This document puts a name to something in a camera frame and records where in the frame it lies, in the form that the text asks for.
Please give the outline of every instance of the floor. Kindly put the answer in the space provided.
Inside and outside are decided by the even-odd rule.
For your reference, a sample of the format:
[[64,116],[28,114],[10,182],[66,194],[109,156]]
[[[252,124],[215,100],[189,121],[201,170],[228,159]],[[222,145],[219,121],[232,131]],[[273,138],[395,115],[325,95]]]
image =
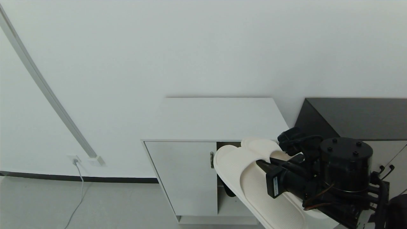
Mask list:
[[[67,229],[264,229],[178,225],[158,184],[85,183]],[[80,201],[81,182],[0,177],[1,229],[63,229]]]

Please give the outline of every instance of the slipper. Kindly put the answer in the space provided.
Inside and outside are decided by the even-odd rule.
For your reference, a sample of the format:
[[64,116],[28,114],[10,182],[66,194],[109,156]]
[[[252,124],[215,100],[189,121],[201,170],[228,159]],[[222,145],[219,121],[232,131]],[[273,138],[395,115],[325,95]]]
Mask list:
[[332,229],[336,221],[319,211],[306,212],[302,201],[291,193],[276,199],[267,194],[266,175],[256,160],[269,162],[270,155],[283,160],[290,157],[277,143],[247,138],[242,147],[225,145],[215,154],[214,167],[222,181],[236,194],[266,229]]

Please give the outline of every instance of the white cable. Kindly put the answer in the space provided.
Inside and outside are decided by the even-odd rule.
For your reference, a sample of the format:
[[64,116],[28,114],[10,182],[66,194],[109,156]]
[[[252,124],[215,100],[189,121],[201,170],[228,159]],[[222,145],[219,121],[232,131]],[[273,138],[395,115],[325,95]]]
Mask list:
[[79,205],[81,205],[81,203],[82,203],[82,201],[83,201],[83,194],[82,194],[82,193],[83,193],[83,178],[82,178],[81,171],[79,170],[79,167],[78,167],[77,163],[78,163],[78,160],[74,159],[74,160],[73,160],[73,164],[77,167],[78,172],[79,172],[79,176],[81,177],[81,180],[82,180],[81,201],[79,202],[78,206],[75,208],[74,212],[72,212],[72,215],[71,215],[71,217],[69,218],[68,224],[66,225],[66,227],[65,227],[64,229],[66,229],[66,228],[69,226],[69,223],[71,222],[72,216],[74,216],[74,213],[76,212],[76,210],[78,209]]

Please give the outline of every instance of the robotic arm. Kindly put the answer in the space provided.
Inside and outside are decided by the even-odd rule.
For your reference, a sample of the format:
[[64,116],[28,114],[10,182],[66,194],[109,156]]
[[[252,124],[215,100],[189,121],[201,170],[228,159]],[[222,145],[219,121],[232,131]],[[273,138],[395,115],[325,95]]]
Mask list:
[[407,195],[389,201],[389,183],[370,172],[373,149],[368,144],[306,136],[299,128],[283,132],[278,141],[293,158],[256,162],[266,172],[272,198],[291,192],[303,200],[304,210],[318,209],[349,229],[367,222],[374,222],[375,229],[407,229]]

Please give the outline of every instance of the label sticker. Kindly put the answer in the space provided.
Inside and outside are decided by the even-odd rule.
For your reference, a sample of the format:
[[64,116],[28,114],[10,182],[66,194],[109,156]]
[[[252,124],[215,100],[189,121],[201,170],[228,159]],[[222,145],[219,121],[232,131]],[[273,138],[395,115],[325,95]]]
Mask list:
[[274,196],[278,195],[278,180],[277,177],[273,178],[273,183],[274,183]]

